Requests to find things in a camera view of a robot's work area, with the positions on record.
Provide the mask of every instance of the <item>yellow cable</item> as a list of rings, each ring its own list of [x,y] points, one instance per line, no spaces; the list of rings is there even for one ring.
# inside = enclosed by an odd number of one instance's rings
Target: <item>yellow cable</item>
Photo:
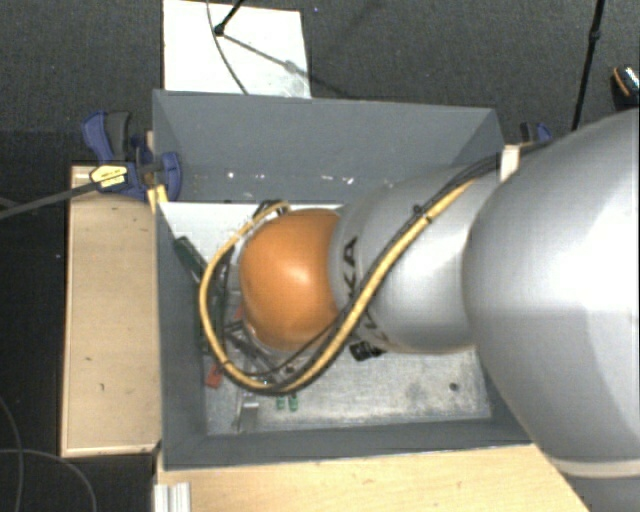
[[[443,197],[440,201],[438,201],[435,205],[433,205],[429,211],[423,217],[420,217],[410,228],[404,233],[398,241],[393,245],[393,247],[389,250],[388,254],[383,258],[378,267],[374,270],[371,278],[369,279],[369,283],[364,287],[360,295],[358,296],[356,302],[354,303],[351,311],[347,315],[345,321],[342,323],[340,329],[331,340],[325,351],[320,355],[320,357],[309,367],[305,373],[303,373],[296,381],[287,385],[286,387],[280,389],[279,391],[286,393],[289,391],[293,391],[300,386],[308,383],[311,379],[313,379],[322,369],[332,360],[332,358],[339,352],[342,348],[342,344],[345,342],[351,331],[356,326],[358,320],[364,313],[365,309],[371,302],[375,292],[378,287],[382,283],[384,277],[389,272],[389,269],[393,266],[393,264],[400,258],[402,253],[413,243],[413,241],[422,233],[422,231],[435,219],[438,215],[440,215],[443,211],[445,211],[451,203],[453,203],[468,187],[474,180],[470,180],[460,187],[454,189],[445,197]],[[209,282],[211,281],[211,277],[213,276],[213,271],[215,267],[218,265],[218,262],[222,259],[224,254],[233,247],[245,233],[247,233],[252,227],[256,225],[256,223],[260,222],[267,215],[271,214],[273,211],[278,208],[282,208],[283,204],[288,207],[286,203],[278,203],[273,205],[269,209],[262,212],[262,214],[252,221],[249,221],[247,224],[242,226],[225,245],[223,245],[217,253],[214,255],[213,259],[207,266],[205,273],[202,277],[202,282],[200,284],[200,294],[199,294],[199,306],[200,306],[200,317],[202,319],[202,324],[205,330],[205,334],[207,335],[207,339],[209,340],[209,344],[211,345],[211,349],[215,354],[218,361],[224,365],[225,369],[229,372],[229,374],[235,378],[238,382],[246,386],[248,389],[252,389],[255,391],[266,391],[272,388],[273,384],[268,384],[265,382],[260,382],[253,380],[249,376],[247,376],[240,368],[235,366],[233,362],[228,358],[224,349],[220,346],[220,342],[218,341],[213,327],[211,326],[211,320],[209,318],[209,311],[207,308],[207,296],[208,296],[208,288]]]

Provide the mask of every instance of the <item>white paper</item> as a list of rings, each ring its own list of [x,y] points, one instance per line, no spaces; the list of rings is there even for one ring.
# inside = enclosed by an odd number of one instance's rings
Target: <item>white paper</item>
[[[213,41],[204,2],[164,0],[164,87],[171,91],[238,93]],[[213,25],[230,5],[210,4]],[[297,11],[240,7],[218,41],[249,94],[310,98],[302,20]]]

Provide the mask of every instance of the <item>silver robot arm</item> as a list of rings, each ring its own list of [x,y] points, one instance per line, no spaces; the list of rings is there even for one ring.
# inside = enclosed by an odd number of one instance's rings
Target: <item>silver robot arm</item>
[[[385,187],[342,213],[338,307],[411,205],[459,169]],[[401,352],[475,345],[505,401],[594,510],[640,510],[638,111],[472,183],[406,250],[358,336]]]

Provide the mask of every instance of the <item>red component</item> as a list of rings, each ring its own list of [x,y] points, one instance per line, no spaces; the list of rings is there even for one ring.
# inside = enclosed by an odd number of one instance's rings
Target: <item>red component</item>
[[[211,368],[209,369],[209,373],[207,374],[207,378],[205,379],[204,383],[212,389],[218,389],[220,387],[220,384],[222,384],[223,376],[224,374],[222,372],[222,366],[220,366],[218,363],[213,363],[211,365]]]

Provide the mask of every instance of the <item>dark fabric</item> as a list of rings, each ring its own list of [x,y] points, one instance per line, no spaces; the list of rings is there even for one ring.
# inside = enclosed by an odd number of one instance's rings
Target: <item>dark fabric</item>
[[[595,2],[555,0],[272,0],[299,8],[312,93],[493,107],[507,141],[522,121],[566,134]],[[638,63],[640,2],[607,2],[583,123],[614,111],[613,67]],[[4,0],[0,3],[0,197],[36,199],[67,185],[91,154],[79,123],[97,109],[129,110],[151,126],[162,85],[159,0]],[[0,394],[28,448],[55,453],[65,287],[65,208],[0,225]],[[0,415],[0,447],[11,447]],[[150,457],[82,462],[102,512],[150,508]],[[0,510],[11,510],[15,458],[0,456]],[[89,510],[55,464],[27,459],[24,511]]]

